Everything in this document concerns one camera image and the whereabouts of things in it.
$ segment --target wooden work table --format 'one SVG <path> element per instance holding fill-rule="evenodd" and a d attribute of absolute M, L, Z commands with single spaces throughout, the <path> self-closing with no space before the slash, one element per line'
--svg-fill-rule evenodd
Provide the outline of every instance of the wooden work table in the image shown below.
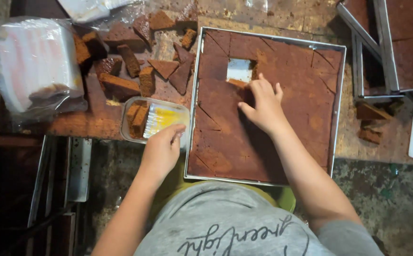
<path fill-rule="evenodd" d="M 57 5 L 56 0 L 48 1 L 43 9 Z M 187 3 L 180 0 L 172 3 L 167 0 L 151 3 L 150 9 L 164 9 L 171 17 L 175 17 Z M 64 18 L 62 11 L 43 11 L 37 6 L 37 0 L 28 0 L 23 13 L 18 15 L 42 16 L 47 18 Z M 218 1 L 199 0 L 199 27 L 209 26 L 235 31 L 254 32 L 283 37 L 322 41 L 332 44 L 346 45 L 347 63 L 342 87 L 340 119 L 337 134 L 336 158 L 351 160 L 381 161 L 387 163 L 413 164 L 408 157 L 408 144 L 412 125 L 413 106 L 409 101 L 403 110 L 393 119 L 383 135 L 383 142 L 377 146 L 357 137 L 360 122 L 355 119 L 355 108 L 352 96 L 351 71 L 351 32 L 336 15 L 335 0 L 294 1 L 283 0 L 272 5 L 266 13 L 260 9 L 249 8 L 241 0 Z M 170 60 L 174 49 L 172 42 L 177 41 L 175 32 L 155 34 L 157 44 L 153 46 L 151 58 Z M 197 50 L 197 43 L 191 52 Z M 86 112 L 73 112 L 58 115 L 51 124 L 18 127 L 13 131 L 21 133 L 47 133 L 58 136 L 95 137 L 100 139 L 123 139 L 119 134 L 122 108 L 120 103 L 109 101 L 101 91 L 95 74 L 86 80 L 86 99 L 89 109 Z M 177 94 L 175 89 L 156 77 L 156 94 L 154 98 L 175 102 L 190 107 L 192 95 L 192 76 L 185 96 Z M 4 102 L 0 101 L 0 130 L 9 131 L 12 127 L 6 114 Z"/>

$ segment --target person's left hand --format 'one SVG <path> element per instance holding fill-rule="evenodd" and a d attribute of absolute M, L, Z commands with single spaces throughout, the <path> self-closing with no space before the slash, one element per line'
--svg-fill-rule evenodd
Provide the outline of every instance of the person's left hand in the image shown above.
<path fill-rule="evenodd" d="M 173 124 L 151 136 L 137 177 L 159 188 L 180 157 L 180 137 L 185 130 L 186 125 Z"/>

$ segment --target clear plastic container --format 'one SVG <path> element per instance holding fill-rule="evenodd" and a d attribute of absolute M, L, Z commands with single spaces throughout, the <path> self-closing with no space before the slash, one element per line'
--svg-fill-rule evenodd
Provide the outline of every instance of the clear plastic container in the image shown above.
<path fill-rule="evenodd" d="M 145 101 L 148 103 L 150 111 L 145 125 L 145 133 L 143 138 L 135 138 L 130 135 L 129 124 L 126 120 L 126 113 L 132 103 L 136 101 Z M 145 97 L 132 97 L 124 103 L 123 114 L 121 117 L 121 129 L 119 132 L 125 140 L 146 144 L 149 137 L 156 134 L 158 131 L 172 124 L 181 123 L 186 125 L 186 131 L 181 135 L 181 149 L 188 148 L 188 140 L 190 134 L 190 111 L 185 106 L 179 104 L 156 100 Z"/>

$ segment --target person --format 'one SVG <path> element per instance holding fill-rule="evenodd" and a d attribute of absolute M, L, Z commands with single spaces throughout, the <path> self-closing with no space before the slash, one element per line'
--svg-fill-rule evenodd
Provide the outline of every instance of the person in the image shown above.
<path fill-rule="evenodd" d="M 274 142 L 309 226 L 253 189 L 200 182 L 175 195 L 145 234 L 153 197 L 180 155 L 184 125 L 148 139 L 140 168 L 92 256 L 383 255 L 346 195 L 306 151 L 281 108 L 283 92 L 259 74 L 255 108 L 238 108 Z"/>

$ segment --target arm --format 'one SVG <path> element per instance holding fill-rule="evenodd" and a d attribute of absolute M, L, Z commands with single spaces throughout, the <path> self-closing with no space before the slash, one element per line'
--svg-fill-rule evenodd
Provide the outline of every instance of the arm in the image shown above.
<path fill-rule="evenodd" d="M 92 256 L 134 254 L 145 236 L 154 194 L 180 156 L 180 136 L 185 129 L 185 125 L 172 125 L 148 139 L 139 171 Z"/>
<path fill-rule="evenodd" d="M 260 74 L 259 80 L 251 81 L 249 86 L 255 97 L 255 109 L 244 102 L 238 106 L 272 138 L 290 187 L 307 212 L 312 230 L 335 219 L 362 224 L 346 195 L 307 152 L 285 118 L 279 83 L 275 94 L 271 84 Z"/>

